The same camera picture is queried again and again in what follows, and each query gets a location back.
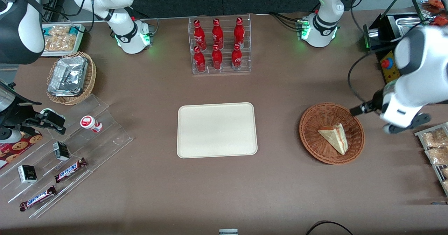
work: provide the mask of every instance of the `coca-cola bottle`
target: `coca-cola bottle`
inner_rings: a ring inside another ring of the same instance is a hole
[[[240,49],[244,47],[244,27],[243,27],[243,18],[237,18],[237,26],[233,31],[233,35],[235,36],[235,43],[240,45]]]
[[[213,43],[216,43],[219,49],[222,49],[224,47],[224,33],[218,19],[213,19],[213,30],[211,33],[213,34]]]
[[[198,20],[193,21],[195,26],[195,40],[201,51],[207,49],[207,42],[205,42],[205,33],[201,27],[201,23]]]
[[[213,61],[213,68],[220,70],[223,63],[223,54],[219,50],[219,45],[216,43],[213,45],[213,52],[211,53],[211,59]]]
[[[241,58],[243,54],[240,50],[240,45],[238,43],[235,43],[233,47],[232,52],[232,69],[233,70],[240,70],[241,69]]]
[[[195,46],[195,66],[198,72],[205,72],[205,57],[199,46]]]

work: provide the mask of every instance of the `brown wicker basket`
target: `brown wicker basket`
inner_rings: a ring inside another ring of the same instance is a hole
[[[87,73],[85,75],[85,81],[84,81],[84,88],[83,93],[80,96],[77,97],[56,97],[51,95],[47,92],[47,96],[51,99],[51,101],[59,103],[59,104],[65,104],[65,105],[74,105],[78,104],[82,101],[84,101],[90,94],[92,93],[93,86],[95,85],[95,78],[96,78],[96,66],[95,63],[92,61],[92,58],[86,53],[83,52],[76,52],[72,53],[67,56],[63,56],[62,58],[66,57],[75,57],[75,56],[83,56],[89,61]],[[53,68],[50,70],[50,74],[47,78],[47,85],[50,84],[51,77],[53,77],[53,72],[55,70],[57,61],[53,64]]]
[[[317,131],[325,125],[341,123],[347,137],[349,149],[345,155],[339,154]],[[316,159],[333,165],[341,165],[355,160],[364,148],[364,130],[359,120],[339,104],[322,103],[311,106],[302,115],[299,124],[300,139],[305,148]]]

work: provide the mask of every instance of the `metal rack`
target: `metal rack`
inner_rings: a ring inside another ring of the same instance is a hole
[[[436,125],[434,127],[428,128],[426,130],[414,133],[415,136],[418,136],[421,145],[423,146],[423,148],[425,149],[425,154],[427,155],[428,159],[430,159],[429,155],[428,155],[428,150],[430,150],[431,148],[427,146],[427,144],[425,143],[425,141],[422,138],[422,134],[423,133],[428,133],[428,132],[432,132],[435,131],[439,128],[442,128],[443,131],[445,132],[445,134],[448,136],[448,123],[444,123],[441,125]],[[440,185],[443,185],[442,182],[447,180],[447,178],[443,175],[442,173],[442,169],[447,168],[448,165],[432,165],[432,168],[434,169],[437,178],[439,179]],[[442,187],[443,191],[445,192],[445,195],[448,196],[448,191],[445,189],[445,187]]]

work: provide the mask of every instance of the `brown table surface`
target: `brown table surface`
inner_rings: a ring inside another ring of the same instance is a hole
[[[356,12],[361,24],[379,11]],[[359,117],[365,148],[352,163],[326,165],[298,139],[298,121],[311,105],[360,102],[347,72],[363,55],[361,33],[348,13],[325,48],[299,42],[271,16],[252,15],[252,72],[193,76],[188,19],[161,20],[152,48],[124,53],[96,23],[81,50],[95,61],[94,94],[134,141],[98,168],[39,219],[28,219],[0,194],[0,229],[6,234],[304,234],[331,220],[354,234],[424,234],[448,230],[448,206],[433,169],[410,131],[387,135],[374,113]],[[69,106],[46,96],[55,59],[21,66],[16,90],[40,110]],[[371,56],[353,73],[365,96],[384,81]],[[252,156],[181,159],[176,154],[177,111],[183,105],[250,102],[258,152]],[[446,106],[427,106],[428,125],[448,121]],[[314,234],[345,234],[325,225]]]

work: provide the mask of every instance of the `clear acrylic rack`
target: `clear acrylic rack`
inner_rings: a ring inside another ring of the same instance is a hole
[[[40,142],[23,153],[13,164],[8,164],[0,171],[2,196],[9,203],[16,205],[19,212],[21,202],[33,198],[54,185],[58,192],[57,195],[51,196],[43,203],[35,204],[24,212],[24,215],[29,216],[29,218],[38,218],[90,176],[99,166],[131,142],[132,138],[114,120],[109,111],[106,110],[107,107],[107,104],[95,95],[91,95],[64,114],[66,117],[64,126],[67,128],[64,135],[52,130],[42,130],[43,139]],[[91,115],[103,124],[101,132],[94,133],[80,126],[79,121],[85,115]],[[53,143],[56,141],[67,144],[70,153],[69,160],[56,159],[53,152]],[[56,184],[54,176],[83,157],[88,164],[69,178]],[[38,181],[33,184],[22,184],[17,171],[19,165],[34,166]]]
[[[243,55],[241,60],[241,69],[235,71],[232,69],[232,52],[234,46],[234,35],[233,30],[235,29],[237,18],[243,18],[243,26],[244,26],[244,47],[241,49],[241,53]],[[224,48],[221,49],[223,54],[223,63],[221,70],[216,70],[213,68],[213,62],[211,60],[211,53],[213,52],[213,36],[211,31],[213,30],[213,19],[219,19],[221,24],[221,28],[224,32]],[[195,26],[193,25],[193,21],[199,20],[201,23],[201,27],[205,33],[205,41],[207,42],[207,49],[202,53],[205,56],[205,72],[198,72],[195,66],[194,55],[195,52],[193,48],[197,45],[195,41]],[[251,15],[231,15],[231,16],[215,16],[215,17],[195,17],[189,18],[188,20],[188,34],[189,34],[189,42],[190,42],[190,54],[191,54],[191,67],[193,74],[223,74],[223,73],[242,73],[242,72],[251,72],[252,70],[252,61],[251,61],[251,52],[252,52],[252,39],[251,39]]]

